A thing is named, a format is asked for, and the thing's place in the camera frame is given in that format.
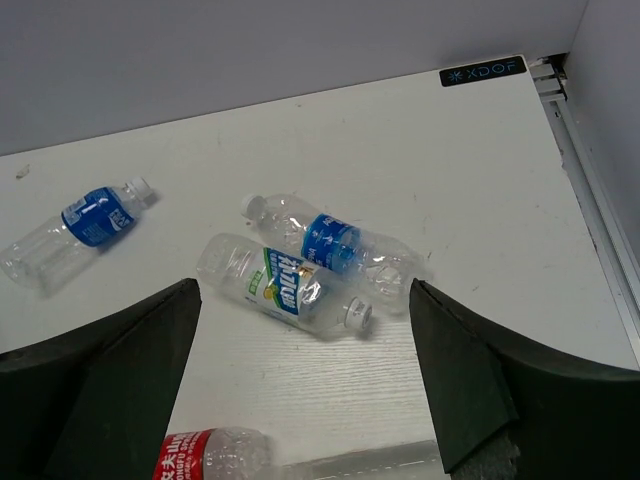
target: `dirt spot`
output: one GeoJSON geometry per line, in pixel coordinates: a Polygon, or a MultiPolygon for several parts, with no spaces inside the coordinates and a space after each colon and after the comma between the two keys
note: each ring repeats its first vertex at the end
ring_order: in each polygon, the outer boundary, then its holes
{"type": "Polygon", "coordinates": [[[27,165],[22,170],[16,173],[16,180],[22,180],[24,177],[29,175],[30,171],[31,171],[31,165],[27,163],[27,165]]]}

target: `white wooden surface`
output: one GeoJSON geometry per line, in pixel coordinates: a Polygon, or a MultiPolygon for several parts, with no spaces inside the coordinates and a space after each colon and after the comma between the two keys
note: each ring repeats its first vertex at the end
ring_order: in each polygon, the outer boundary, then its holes
{"type": "MultiPolygon", "coordinates": [[[[0,244],[134,175],[161,200],[57,296],[0,277],[0,351],[194,276],[212,235],[251,235],[246,193],[297,192],[421,251],[435,284],[479,313],[637,368],[528,75],[447,89],[412,75],[4,157],[0,244]]],[[[322,343],[206,286],[202,299],[170,430],[257,428],[282,462],[433,438],[407,319],[322,343]]]]}

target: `bottle neck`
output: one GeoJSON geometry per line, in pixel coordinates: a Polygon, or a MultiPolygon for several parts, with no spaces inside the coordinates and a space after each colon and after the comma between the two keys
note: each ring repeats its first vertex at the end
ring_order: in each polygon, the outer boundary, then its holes
{"type": "Polygon", "coordinates": [[[341,323],[343,323],[346,328],[355,330],[356,332],[362,332],[367,329],[372,312],[369,302],[361,300],[358,297],[353,297],[342,309],[343,315],[341,315],[341,323]]]}
{"type": "Polygon", "coordinates": [[[260,222],[267,214],[267,201],[264,197],[256,195],[247,202],[244,210],[245,217],[253,222],[260,222]]]}
{"type": "Polygon", "coordinates": [[[140,198],[138,196],[138,194],[133,190],[133,188],[131,188],[131,186],[129,184],[126,184],[124,187],[122,187],[122,191],[127,196],[127,200],[129,200],[131,202],[135,202],[135,204],[141,210],[146,210],[147,209],[148,205],[146,204],[146,202],[142,198],[140,198]]]}

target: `black logo sticker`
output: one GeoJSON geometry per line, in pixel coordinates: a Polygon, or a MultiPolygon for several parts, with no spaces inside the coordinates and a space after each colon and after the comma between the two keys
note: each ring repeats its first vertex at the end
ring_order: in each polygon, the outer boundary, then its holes
{"type": "Polygon", "coordinates": [[[508,77],[525,73],[527,66],[522,57],[509,57],[491,62],[474,63],[457,68],[440,70],[440,81],[443,87],[462,85],[463,83],[480,82],[498,77],[508,77]]]}

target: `blue bottle label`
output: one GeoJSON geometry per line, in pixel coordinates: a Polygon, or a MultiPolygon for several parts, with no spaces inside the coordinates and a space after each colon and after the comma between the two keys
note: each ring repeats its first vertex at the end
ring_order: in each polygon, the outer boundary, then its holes
{"type": "Polygon", "coordinates": [[[313,221],[302,245],[302,256],[321,267],[344,273],[360,241],[360,229],[329,215],[313,221]]]}
{"type": "Polygon", "coordinates": [[[109,187],[98,188],[62,211],[69,231],[89,247],[102,245],[134,222],[109,187]]]}

